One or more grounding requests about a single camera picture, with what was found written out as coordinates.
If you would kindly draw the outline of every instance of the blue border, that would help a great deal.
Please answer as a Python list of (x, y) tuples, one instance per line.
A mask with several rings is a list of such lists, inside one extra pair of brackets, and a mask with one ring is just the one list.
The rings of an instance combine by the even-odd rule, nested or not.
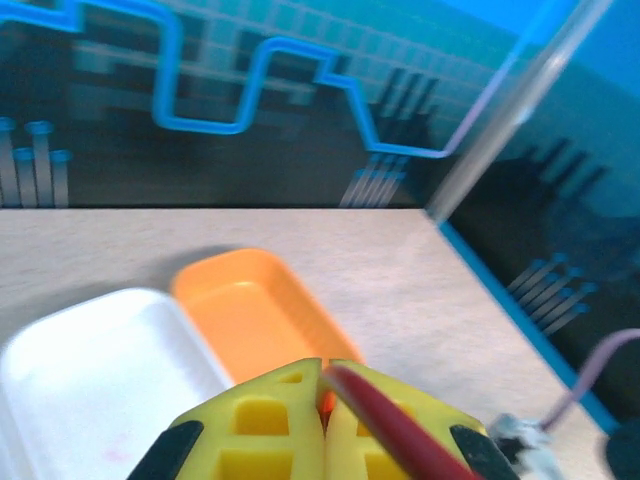
[[(443, 222), (438, 227), (444, 237), (458, 251), (469, 267), (471, 267), (476, 276), (500, 303), (505, 312), (511, 317), (538, 353), (542, 355), (542, 358), (553, 369), (560, 380), (567, 387), (573, 386), (578, 380), (576, 372), (569, 366), (551, 342), (536, 328), (531, 319), (507, 293), (507, 290), (489, 271), (484, 262), (480, 260), (451, 224)], [(611, 413), (609, 413), (593, 393), (587, 393), (580, 403), (605, 433), (610, 434), (618, 427), (619, 424), (616, 419), (613, 418)]]

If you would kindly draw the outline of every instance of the white foam tray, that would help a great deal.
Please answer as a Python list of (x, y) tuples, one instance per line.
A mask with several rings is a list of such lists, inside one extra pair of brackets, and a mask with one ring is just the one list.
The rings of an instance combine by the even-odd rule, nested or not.
[(178, 415), (233, 385), (175, 301), (146, 289), (28, 326), (0, 381), (0, 478), (12, 480), (124, 480)]

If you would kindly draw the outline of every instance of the purple cable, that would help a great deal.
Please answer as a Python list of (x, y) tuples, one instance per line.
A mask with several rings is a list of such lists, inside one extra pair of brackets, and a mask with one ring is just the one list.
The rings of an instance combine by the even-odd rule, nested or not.
[(540, 422), (540, 428), (544, 431), (555, 426), (573, 403), (580, 401), (582, 396), (591, 390), (594, 383), (604, 370), (614, 353), (620, 347), (633, 340), (640, 340), (640, 328), (629, 328), (612, 333), (596, 345), (589, 358), (580, 370), (578, 381), (571, 391), (565, 395), (549, 414)]

